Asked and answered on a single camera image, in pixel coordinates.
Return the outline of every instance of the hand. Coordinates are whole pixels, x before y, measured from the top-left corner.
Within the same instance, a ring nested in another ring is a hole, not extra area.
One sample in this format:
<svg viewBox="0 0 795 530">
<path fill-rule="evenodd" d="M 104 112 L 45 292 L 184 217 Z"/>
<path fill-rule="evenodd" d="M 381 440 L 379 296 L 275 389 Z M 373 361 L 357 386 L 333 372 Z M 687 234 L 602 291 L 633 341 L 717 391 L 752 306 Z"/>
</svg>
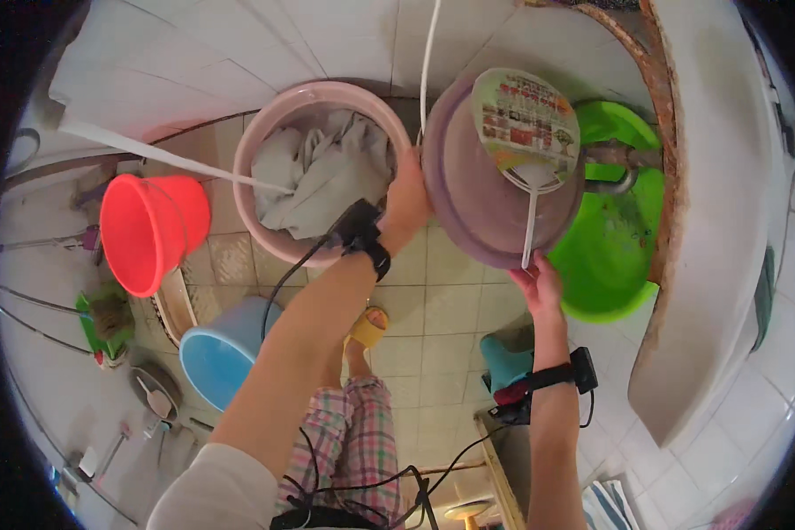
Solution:
<svg viewBox="0 0 795 530">
<path fill-rule="evenodd" d="M 386 213 L 380 222 L 381 242 L 393 256 L 427 224 L 432 208 L 424 186 L 424 173 L 415 148 L 397 163 L 397 176 L 386 195 Z"/>
<path fill-rule="evenodd" d="M 524 292 L 527 309 L 533 320 L 562 316 L 562 281 L 548 258 L 539 250 L 533 251 L 533 259 L 527 270 L 509 270 L 509 277 Z"/>
</svg>

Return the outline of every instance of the green basin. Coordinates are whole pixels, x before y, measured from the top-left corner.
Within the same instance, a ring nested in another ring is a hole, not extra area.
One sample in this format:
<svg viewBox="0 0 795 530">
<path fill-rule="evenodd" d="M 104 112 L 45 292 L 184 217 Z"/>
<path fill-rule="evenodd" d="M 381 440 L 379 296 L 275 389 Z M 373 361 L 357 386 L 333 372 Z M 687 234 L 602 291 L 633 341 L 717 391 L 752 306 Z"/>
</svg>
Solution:
<svg viewBox="0 0 795 530">
<path fill-rule="evenodd" d="M 626 107 L 590 102 L 575 109 L 580 143 L 617 138 L 637 149 L 657 149 L 657 134 Z M 586 164 L 586 178 L 617 181 L 620 165 Z M 563 310 L 583 322 L 624 318 L 653 296 L 647 281 L 662 212 L 664 175 L 647 168 L 622 195 L 584 193 L 572 227 L 549 254 L 563 282 Z"/>
</svg>

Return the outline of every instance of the red bucket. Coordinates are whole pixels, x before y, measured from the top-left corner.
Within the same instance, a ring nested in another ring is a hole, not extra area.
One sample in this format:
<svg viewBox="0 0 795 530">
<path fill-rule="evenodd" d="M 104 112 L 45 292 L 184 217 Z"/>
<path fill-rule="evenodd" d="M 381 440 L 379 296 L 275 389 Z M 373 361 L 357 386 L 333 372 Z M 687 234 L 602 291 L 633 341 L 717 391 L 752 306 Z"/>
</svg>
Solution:
<svg viewBox="0 0 795 530">
<path fill-rule="evenodd" d="M 209 234 L 209 201 L 191 176 L 118 175 L 100 210 L 109 268 L 130 294 L 144 298 Z"/>
</svg>

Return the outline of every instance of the yellow slipper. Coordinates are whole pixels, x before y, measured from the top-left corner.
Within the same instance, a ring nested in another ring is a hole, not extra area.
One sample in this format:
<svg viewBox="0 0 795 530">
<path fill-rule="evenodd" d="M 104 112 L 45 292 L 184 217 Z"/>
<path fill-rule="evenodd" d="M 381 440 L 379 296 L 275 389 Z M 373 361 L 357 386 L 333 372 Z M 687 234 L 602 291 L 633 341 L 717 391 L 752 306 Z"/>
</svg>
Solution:
<svg viewBox="0 0 795 530">
<path fill-rule="evenodd" d="M 380 311 L 383 315 L 383 329 L 380 329 L 368 320 L 368 315 L 374 310 Z M 383 333 L 386 332 L 388 327 L 389 317 L 386 312 L 383 311 L 382 308 L 372 306 L 366 309 L 360 315 L 360 318 L 358 318 L 350 328 L 350 333 L 348 333 L 344 340 L 345 348 L 348 346 L 348 341 L 351 338 L 355 338 L 356 340 L 360 341 L 360 343 L 367 349 L 371 349 L 374 347 L 374 345 L 380 342 L 380 339 L 383 337 Z"/>
</svg>

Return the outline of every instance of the white sleeve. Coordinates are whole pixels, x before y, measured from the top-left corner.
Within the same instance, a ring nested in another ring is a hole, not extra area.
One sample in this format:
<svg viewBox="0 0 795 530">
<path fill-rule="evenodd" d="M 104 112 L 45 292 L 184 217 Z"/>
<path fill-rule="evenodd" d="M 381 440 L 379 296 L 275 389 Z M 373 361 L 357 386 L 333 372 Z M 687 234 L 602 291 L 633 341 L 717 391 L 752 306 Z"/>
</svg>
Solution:
<svg viewBox="0 0 795 530">
<path fill-rule="evenodd" d="M 148 530 L 267 530 L 277 480 L 249 454 L 208 443 L 153 508 Z"/>
</svg>

